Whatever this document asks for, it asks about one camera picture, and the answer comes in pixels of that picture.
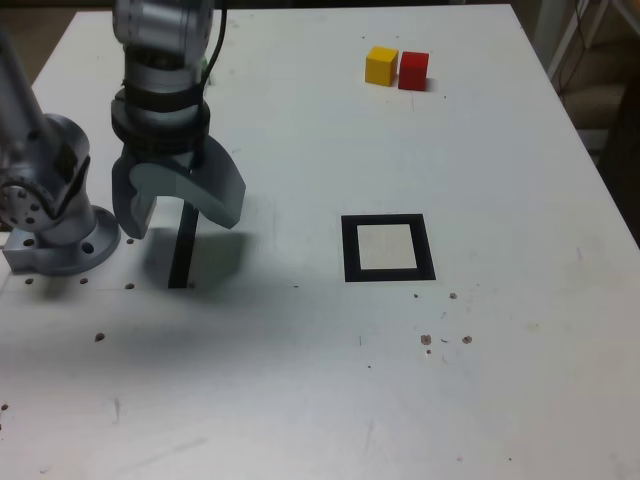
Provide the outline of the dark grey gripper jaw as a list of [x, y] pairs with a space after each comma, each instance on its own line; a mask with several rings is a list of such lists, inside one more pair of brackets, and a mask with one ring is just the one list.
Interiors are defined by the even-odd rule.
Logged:
[[155, 210], [156, 198], [140, 193], [130, 180], [136, 157], [123, 152], [112, 168], [112, 203], [119, 225], [134, 238], [143, 239]]

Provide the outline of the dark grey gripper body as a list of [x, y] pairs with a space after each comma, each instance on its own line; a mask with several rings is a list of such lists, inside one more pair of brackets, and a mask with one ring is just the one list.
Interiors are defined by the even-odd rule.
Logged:
[[135, 166], [159, 166], [175, 171], [190, 171], [196, 163], [196, 151], [187, 150], [184, 144], [144, 142], [133, 139], [124, 142], [118, 169], [132, 170]]

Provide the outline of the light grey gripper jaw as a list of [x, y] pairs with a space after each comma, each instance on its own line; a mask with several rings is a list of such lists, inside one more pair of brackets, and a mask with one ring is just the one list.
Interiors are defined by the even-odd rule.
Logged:
[[139, 229], [148, 227], [159, 197], [181, 199], [226, 229], [240, 220], [246, 184], [230, 154], [210, 136], [193, 154], [191, 166], [158, 158], [134, 166], [129, 181], [135, 190], [132, 213]]

